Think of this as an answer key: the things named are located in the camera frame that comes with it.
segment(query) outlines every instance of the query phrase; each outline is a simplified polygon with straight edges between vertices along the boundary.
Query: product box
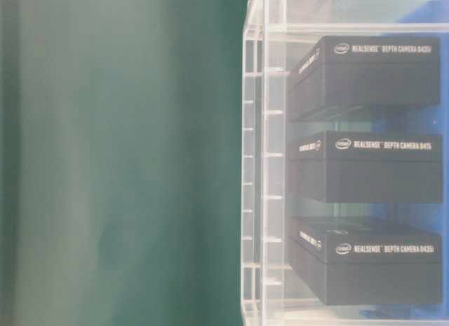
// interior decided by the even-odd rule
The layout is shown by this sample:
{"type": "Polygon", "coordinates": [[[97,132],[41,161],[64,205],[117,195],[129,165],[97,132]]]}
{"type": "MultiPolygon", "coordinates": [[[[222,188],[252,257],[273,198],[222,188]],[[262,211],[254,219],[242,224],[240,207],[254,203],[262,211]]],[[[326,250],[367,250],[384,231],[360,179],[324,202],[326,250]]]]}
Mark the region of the product box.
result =
{"type": "Polygon", "coordinates": [[[288,147],[289,192],[330,203],[440,203],[440,135],[325,131],[288,147]]]}
{"type": "Polygon", "coordinates": [[[290,265],[326,305],[441,302],[441,238],[369,217],[290,218],[290,265]]]}
{"type": "Polygon", "coordinates": [[[325,36],[288,76],[291,121],[388,116],[439,103],[439,41],[325,36]]]}

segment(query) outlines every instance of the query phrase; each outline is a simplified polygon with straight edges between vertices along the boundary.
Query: green backdrop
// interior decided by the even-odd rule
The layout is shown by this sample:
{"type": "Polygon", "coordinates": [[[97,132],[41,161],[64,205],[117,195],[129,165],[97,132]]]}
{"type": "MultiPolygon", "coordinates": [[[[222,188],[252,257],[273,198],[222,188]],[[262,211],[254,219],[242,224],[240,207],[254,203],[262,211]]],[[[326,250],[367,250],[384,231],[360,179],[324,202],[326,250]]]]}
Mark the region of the green backdrop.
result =
{"type": "Polygon", "coordinates": [[[240,325],[247,0],[1,0],[2,325],[240,325]]]}

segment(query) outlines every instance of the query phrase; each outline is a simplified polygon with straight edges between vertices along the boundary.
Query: intel logo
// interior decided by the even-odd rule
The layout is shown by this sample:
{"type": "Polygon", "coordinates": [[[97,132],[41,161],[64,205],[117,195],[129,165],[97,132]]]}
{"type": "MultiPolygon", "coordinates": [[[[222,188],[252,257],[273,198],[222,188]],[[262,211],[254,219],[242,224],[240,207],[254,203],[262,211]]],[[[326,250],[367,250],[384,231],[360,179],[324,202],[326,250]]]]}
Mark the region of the intel logo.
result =
{"type": "Polygon", "coordinates": [[[351,147],[351,145],[352,141],[348,138],[340,139],[335,143],[335,147],[337,147],[338,149],[348,149],[349,147],[351,147]]]}
{"type": "Polygon", "coordinates": [[[348,243],[342,243],[335,248],[335,252],[338,254],[349,254],[352,250],[352,246],[348,243]]]}
{"type": "Polygon", "coordinates": [[[334,47],[334,53],[339,55],[346,54],[348,51],[349,51],[348,43],[340,43],[334,47]]]}

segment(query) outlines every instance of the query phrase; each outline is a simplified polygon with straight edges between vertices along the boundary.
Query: blue panel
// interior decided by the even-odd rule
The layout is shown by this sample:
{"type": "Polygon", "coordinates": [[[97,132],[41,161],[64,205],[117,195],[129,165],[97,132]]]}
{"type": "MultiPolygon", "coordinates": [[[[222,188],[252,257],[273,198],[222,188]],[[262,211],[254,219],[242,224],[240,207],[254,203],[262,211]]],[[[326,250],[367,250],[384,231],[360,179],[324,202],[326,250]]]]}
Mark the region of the blue panel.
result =
{"type": "MultiPolygon", "coordinates": [[[[449,0],[429,1],[415,12],[405,16],[401,23],[448,23],[449,0]]],[[[423,109],[410,109],[388,120],[373,124],[373,131],[400,131],[443,136],[443,203],[442,204],[380,204],[372,206],[372,215],[392,219],[419,229],[441,234],[443,243],[443,303],[423,306],[378,306],[374,315],[390,318],[439,319],[449,316],[449,221],[448,221],[448,164],[449,161],[449,36],[437,34],[441,40],[441,104],[423,109]]]]}

